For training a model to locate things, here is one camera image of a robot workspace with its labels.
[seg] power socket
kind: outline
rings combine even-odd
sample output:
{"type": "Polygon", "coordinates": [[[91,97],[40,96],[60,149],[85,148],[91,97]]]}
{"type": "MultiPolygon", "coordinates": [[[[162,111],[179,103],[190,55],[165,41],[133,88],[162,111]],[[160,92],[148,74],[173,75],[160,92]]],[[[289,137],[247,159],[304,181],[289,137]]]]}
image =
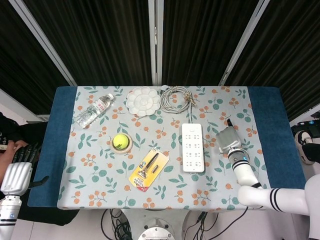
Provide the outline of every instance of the power socket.
{"type": "Polygon", "coordinates": [[[182,168],[186,173],[205,170],[202,126],[199,123],[182,124],[182,168]]]}

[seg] shoe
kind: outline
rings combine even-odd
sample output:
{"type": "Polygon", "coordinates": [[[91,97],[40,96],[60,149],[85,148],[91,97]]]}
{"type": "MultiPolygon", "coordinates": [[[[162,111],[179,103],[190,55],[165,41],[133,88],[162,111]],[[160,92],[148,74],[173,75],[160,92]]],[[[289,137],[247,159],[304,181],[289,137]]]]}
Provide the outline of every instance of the shoe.
{"type": "Polygon", "coordinates": [[[295,141],[296,147],[298,148],[301,161],[307,165],[314,164],[315,163],[314,161],[308,160],[308,158],[306,157],[306,155],[302,149],[303,145],[314,143],[314,141],[312,140],[309,133],[307,133],[306,131],[298,131],[294,136],[294,141],[295,141]]]}

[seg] tennis ball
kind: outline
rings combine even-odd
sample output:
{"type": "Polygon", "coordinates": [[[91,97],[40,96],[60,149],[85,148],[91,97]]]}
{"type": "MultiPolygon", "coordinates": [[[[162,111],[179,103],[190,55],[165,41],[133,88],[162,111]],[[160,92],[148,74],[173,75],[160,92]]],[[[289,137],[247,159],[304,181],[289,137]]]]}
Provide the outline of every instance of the tennis ball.
{"type": "Polygon", "coordinates": [[[123,150],[125,148],[128,147],[129,145],[129,139],[126,135],[124,134],[117,134],[114,138],[113,138],[113,146],[115,149],[117,150],[123,150]]]}

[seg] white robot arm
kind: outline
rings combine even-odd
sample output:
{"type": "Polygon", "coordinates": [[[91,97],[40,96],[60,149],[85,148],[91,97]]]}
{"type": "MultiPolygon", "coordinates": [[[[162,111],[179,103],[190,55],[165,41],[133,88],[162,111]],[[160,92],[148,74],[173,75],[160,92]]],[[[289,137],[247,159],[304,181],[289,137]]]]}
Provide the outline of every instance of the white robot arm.
{"type": "Polygon", "coordinates": [[[278,212],[310,216],[310,240],[320,240],[320,174],[311,177],[302,189],[262,189],[249,164],[249,155],[242,149],[241,139],[230,119],[228,127],[216,135],[221,153],[227,154],[238,183],[238,200],[242,205],[263,206],[278,212]]]}
{"type": "Polygon", "coordinates": [[[22,204],[20,196],[25,194],[28,188],[42,185],[49,178],[46,176],[39,182],[30,183],[33,163],[40,148],[37,144],[21,147],[6,169],[1,185],[5,198],[0,201],[0,240],[11,239],[22,204]]]}

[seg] floral tablecloth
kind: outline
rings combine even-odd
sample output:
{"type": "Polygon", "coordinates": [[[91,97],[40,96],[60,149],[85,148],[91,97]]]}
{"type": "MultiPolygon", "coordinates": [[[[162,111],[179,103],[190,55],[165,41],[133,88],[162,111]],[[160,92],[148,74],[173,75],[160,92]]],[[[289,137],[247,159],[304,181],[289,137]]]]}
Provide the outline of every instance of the floral tablecloth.
{"type": "MultiPolygon", "coordinates": [[[[191,175],[182,170],[181,125],[189,111],[170,114],[157,110],[138,117],[126,108],[132,86],[79,86],[73,117],[97,98],[111,93],[112,106],[89,128],[72,121],[57,206],[61,209],[145,208],[231,211],[244,209],[237,199],[239,185],[227,156],[220,154],[216,133],[230,118],[250,155],[250,164],[264,188],[269,188],[259,133],[247,87],[190,86],[196,102],[193,123],[202,125],[205,172],[191,175]],[[134,143],[127,154],[116,154],[111,139],[129,134],[134,143]],[[133,187],[128,177],[151,148],[169,156],[169,162],[147,192],[133,187]]],[[[179,106],[183,97],[172,94],[179,106]]]]}

